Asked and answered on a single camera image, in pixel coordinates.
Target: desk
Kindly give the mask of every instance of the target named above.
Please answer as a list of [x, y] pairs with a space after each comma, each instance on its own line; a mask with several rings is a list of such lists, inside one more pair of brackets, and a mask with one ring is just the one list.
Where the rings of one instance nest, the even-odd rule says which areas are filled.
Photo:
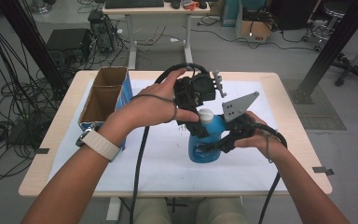
[[[52, 168], [57, 150], [64, 138], [69, 124], [76, 112], [76, 108], [82, 99], [85, 89], [89, 85], [90, 81], [95, 78], [97, 71], [81, 71], [76, 74], [71, 87], [65, 95], [62, 101], [59, 111], [56, 117], [51, 123], [51, 126], [46, 134], [44, 141], [42, 142], [42, 148], [49, 148], [48, 154], [39, 154], [34, 158], [24, 180], [20, 186], [20, 195], [22, 196], [37, 196], [43, 187], [46, 186], [48, 176]], [[161, 72], [156, 71], [130, 71], [131, 80], [138, 79], [151, 79], [155, 80]], [[289, 150], [299, 160], [299, 162], [305, 167], [310, 176], [321, 187], [325, 193], [331, 193], [332, 187], [325, 174], [315, 174], [312, 167], [321, 166], [319, 159], [317, 158], [315, 151], [310, 143], [307, 134], [302, 127], [300, 120], [296, 114], [296, 111], [291, 104], [285, 89], [276, 74], [272, 73], [244, 73], [244, 72], [221, 72], [220, 75], [224, 81], [255, 81], [259, 82], [268, 99], [268, 104], [273, 114], [276, 124], [286, 138]], [[270, 183], [263, 188], [263, 190], [238, 190], [238, 191], [203, 191], [203, 192], [142, 192], [142, 188], [139, 190], [140, 197], [147, 196], [236, 196], [236, 195], [266, 195], [269, 185], [272, 183], [273, 177], [270, 179]], [[287, 190], [276, 191], [276, 194], [288, 194]], [[94, 196], [102, 197], [128, 197], [131, 196], [131, 191], [95, 191]]]
[[182, 7], [173, 9], [170, 3], [164, 2], [164, 7], [142, 7], [142, 8], [117, 8], [106, 9], [103, 7], [103, 13], [107, 15], [125, 15], [127, 22], [128, 35], [130, 39], [130, 58], [129, 69], [135, 69], [136, 62], [136, 41], [133, 39], [132, 25], [134, 23], [143, 26], [166, 26], [180, 25], [186, 27], [186, 39], [184, 40], [185, 56], [187, 63], [193, 63], [190, 47], [190, 26], [191, 16], [205, 16], [210, 12], [209, 5], [205, 9], [197, 8], [195, 10], [185, 10]]

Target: white bottle cap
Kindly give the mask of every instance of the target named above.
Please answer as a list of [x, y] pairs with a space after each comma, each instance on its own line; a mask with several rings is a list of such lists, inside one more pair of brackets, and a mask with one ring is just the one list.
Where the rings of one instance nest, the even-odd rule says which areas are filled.
[[208, 124], [212, 122], [213, 119], [213, 112], [210, 109], [201, 109], [199, 111], [201, 122], [204, 124]]

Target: wristwatch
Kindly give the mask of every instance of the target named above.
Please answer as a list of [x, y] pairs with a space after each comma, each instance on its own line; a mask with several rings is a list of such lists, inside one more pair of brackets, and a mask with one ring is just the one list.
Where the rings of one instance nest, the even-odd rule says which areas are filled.
[[86, 129], [77, 139], [76, 145], [82, 147], [85, 144], [98, 152], [108, 160], [112, 160], [120, 151], [120, 149], [113, 143], [109, 142], [102, 135], [98, 134], [97, 131], [99, 126], [97, 123], [92, 123], [88, 129]]

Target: black tape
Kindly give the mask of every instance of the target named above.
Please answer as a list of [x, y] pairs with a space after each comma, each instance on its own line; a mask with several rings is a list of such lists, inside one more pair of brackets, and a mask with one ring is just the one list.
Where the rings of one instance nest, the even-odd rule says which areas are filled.
[[315, 172], [316, 174], [318, 173], [325, 173], [326, 175], [333, 175], [334, 172], [332, 169], [326, 169], [324, 166], [319, 166], [319, 167], [312, 167], [313, 172]]
[[34, 154], [48, 154], [49, 148], [38, 148], [34, 151]]

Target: white watch strap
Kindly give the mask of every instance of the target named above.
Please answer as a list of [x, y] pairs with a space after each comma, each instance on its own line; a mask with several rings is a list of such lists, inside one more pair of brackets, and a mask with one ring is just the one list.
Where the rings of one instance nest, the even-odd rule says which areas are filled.
[[83, 142], [110, 161], [120, 151], [117, 146], [109, 142], [106, 138], [94, 130], [87, 133], [87, 135], [83, 138]]

